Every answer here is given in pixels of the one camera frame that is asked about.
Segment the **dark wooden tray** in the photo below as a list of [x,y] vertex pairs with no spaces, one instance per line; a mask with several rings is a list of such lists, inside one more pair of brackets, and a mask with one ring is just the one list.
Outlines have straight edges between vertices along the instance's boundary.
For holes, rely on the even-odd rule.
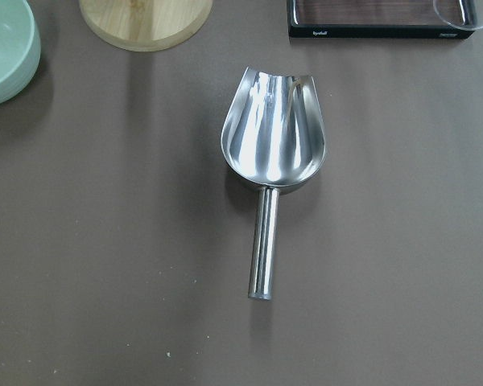
[[[449,11],[461,14],[460,4],[455,0]],[[290,37],[466,39],[472,34],[440,20],[432,0],[288,0],[288,26]]]

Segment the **ice scoop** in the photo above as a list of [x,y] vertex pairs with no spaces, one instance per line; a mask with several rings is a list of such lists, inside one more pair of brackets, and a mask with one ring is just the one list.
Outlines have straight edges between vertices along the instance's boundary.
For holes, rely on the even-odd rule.
[[221,148],[229,166],[259,190],[249,298],[270,300],[279,196],[301,187],[326,155],[313,78],[247,68],[225,119]]

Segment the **table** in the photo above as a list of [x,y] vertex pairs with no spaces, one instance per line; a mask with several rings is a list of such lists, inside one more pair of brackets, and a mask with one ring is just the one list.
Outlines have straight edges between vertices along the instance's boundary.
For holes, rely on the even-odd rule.
[[[218,0],[123,51],[30,0],[42,59],[0,105],[0,385],[483,385],[483,30],[287,37]],[[279,205],[249,300],[257,194],[220,149],[247,66],[311,74],[320,173]]]

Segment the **scoop handle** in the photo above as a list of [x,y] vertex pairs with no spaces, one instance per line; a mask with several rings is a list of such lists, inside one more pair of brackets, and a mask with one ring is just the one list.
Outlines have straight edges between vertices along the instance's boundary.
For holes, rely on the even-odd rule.
[[249,298],[272,299],[272,265],[278,201],[278,189],[264,187],[260,190],[250,267]]

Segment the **round wooden cutting board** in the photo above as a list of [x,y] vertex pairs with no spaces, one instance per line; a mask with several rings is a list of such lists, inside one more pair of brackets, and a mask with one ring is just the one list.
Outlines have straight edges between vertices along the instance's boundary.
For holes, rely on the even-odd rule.
[[213,0],[79,0],[89,27],[107,43],[130,51],[158,51],[191,38]]

